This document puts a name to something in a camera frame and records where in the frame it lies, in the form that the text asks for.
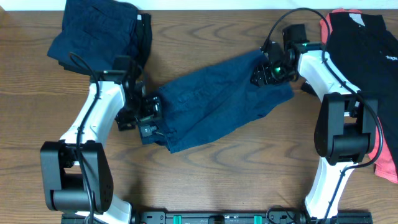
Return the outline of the blue shorts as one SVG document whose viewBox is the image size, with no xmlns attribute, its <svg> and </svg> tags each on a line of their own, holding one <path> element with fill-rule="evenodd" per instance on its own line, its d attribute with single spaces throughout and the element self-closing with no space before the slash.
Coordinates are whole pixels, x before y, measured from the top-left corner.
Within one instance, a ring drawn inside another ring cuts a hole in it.
<svg viewBox="0 0 398 224">
<path fill-rule="evenodd" d="M 152 96 L 161 100 L 162 118 L 140 128 L 141 142 L 180 152 L 267 116 L 294 93 L 288 83 L 259 87 L 250 82 L 255 67 L 266 61 L 253 50 L 160 86 Z"/>
</svg>

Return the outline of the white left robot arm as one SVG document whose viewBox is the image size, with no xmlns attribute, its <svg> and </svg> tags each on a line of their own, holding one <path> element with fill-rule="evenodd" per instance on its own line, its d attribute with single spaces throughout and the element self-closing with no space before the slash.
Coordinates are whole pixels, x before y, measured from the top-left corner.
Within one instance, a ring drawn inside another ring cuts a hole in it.
<svg viewBox="0 0 398 224">
<path fill-rule="evenodd" d="M 153 134 L 161 100 L 146 96 L 144 69 L 130 56 L 116 57 L 110 70 L 93 70 L 77 54 L 69 56 L 89 72 L 90 90 L 68 131 L 40 149 L 46 206 L 63 212 L 64 223 L 139 223 L 132 204 L 114 194 L 104 149 L 114 123 L 121 131 Z"/>
</svg>

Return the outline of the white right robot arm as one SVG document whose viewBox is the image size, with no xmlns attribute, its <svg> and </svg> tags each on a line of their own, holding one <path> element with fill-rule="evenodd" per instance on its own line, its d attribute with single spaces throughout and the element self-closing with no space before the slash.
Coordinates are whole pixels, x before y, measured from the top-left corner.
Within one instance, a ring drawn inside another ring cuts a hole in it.
<svg viewBox="0 0 398 224">
<path fill-rule="evenodd" d="M 314 131 L 320 156 L 303 210 L 268 209 L 270 223 L 372 223 L 369 212 L 340 212 L 338 202 L 352 174 L 374 147 L 377 99 L 364 96 L 330 60 L 321 42 L 307 39 L 304 24 L 282 31 L 283 44 L 265 42 L 268 62 L 259 64 L 250 82 L 258 87 L 279 85 L 302 77 L 321 101 Z"/>
</svg>

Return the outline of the black and coral t-shirt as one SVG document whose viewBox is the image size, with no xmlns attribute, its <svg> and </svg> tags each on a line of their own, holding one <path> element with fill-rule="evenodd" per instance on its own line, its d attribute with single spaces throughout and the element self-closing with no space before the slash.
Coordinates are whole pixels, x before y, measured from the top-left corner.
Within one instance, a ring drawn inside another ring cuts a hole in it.
<svg viewBox="0 0 398 224">
<path fill-rule="evenodd" d="M 381 15 L 335 9 L 320 21 L 322 42 L 339 71 L 378 98 L 383 147 L 375 174 L 397 182 L 397 39 Z"/>
</svg>

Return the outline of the folded dark navy garment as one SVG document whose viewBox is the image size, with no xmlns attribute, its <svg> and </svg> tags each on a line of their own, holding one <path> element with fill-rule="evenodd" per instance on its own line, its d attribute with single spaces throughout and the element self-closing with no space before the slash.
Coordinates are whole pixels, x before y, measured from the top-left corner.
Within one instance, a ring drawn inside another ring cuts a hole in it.
<svg viewBox="0 0 398 224">
<path fill-rule="evenodd" d="M 93 70 L 110 70 L 116 57 L 127 55 L 142 68 L 152 45 L 152 16 L 127 2 L 112 0 L 67 0 L 62 31 L 49 47 L 47 56 L 65 70 L 88 75 L 81 63 L 69 57 L 73 52 Z"/>
</svg>

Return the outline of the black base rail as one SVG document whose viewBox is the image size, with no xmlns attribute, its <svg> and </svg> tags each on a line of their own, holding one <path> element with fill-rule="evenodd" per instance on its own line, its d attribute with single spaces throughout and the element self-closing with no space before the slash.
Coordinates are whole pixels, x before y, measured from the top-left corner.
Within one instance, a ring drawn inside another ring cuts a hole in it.
<svg viewBox="0 0 398 224">
<path fill-rule="evenodd" d="M 63 214 L 62 224 L 84 223 L 85 218 L 78 215 Z M 130 223 L 140 224 L 372 224 L 370 212 L 339 212 L 337 216 L 322 221 L 308 218 L 302 212 L 277 208 L 266 213 L 165 213 L 142 212 L 132 217 Z"/>
</svg>

